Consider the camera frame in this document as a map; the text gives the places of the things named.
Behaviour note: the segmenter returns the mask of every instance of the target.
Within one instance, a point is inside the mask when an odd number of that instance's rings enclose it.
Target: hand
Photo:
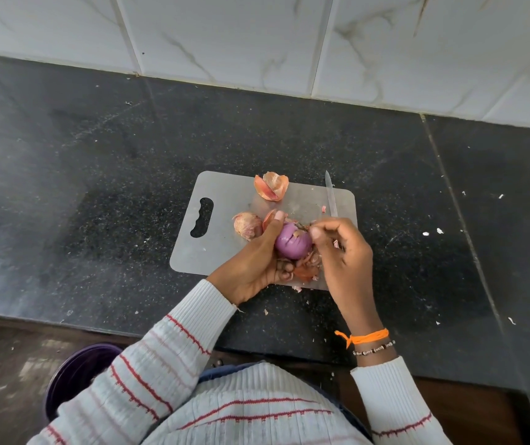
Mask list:
[[[278,261],[273,244],[284,225],[285,214],[278,210],[265,232],[227,262],[219,266],[207,280],[218,289],[230,303],[238,306],[252,299],[257,293],[279,281],[292,277],[293,265]]]
[[[329,292],[354,336],[383,329],[373,296],[373,251],[348,218],[326,218],[310,228],[313,242],[323,259]],[[343,250],[333,246],[337,239]],[[389,339],[356,345],[357,351],[376,348]],[[396,358],[394,348],[358,357],[359,366],[381,364]]]

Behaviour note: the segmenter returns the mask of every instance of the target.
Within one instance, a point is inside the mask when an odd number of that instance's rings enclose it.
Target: orange thread bracelet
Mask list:
[[[384,339],[385,337],[388,337],[388,329],[381,329],[380,331],[376,331],[370,334],[367,334],[365,336],[346,336],[341,331],[335,331],[335,336],[342,336],[347,344],[345,346],[346,349],[349,348],[349,344],[354,345],[360,345],[360,344],[367,344],[369,342],[376,342],[381,339]]]

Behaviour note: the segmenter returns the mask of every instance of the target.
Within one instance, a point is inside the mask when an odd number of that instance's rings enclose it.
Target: purple bucket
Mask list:
[[[51,422],[61,403],[74,398],[106,370],[122,349],[113,344],[94,344],[69,356],[53,375],[44,396],[44,413]]]

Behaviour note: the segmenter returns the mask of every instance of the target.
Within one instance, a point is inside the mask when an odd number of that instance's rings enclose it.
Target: sweater sleeve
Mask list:
[[[222,329],[237,308],[206,280],[89,388],[63,403],[30,444],[138,444],[185,403]]]
[[[377,445],[447,445],[402,357],[352,370]]]

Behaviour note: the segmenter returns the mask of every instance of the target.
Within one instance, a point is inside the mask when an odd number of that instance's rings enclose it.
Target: sweater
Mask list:
[[[326,397],[272,364],[197,384],[237,309],[202,280],[28,443],[370,444]],[[401,357],[351,375],[375,444],[450,444]]]

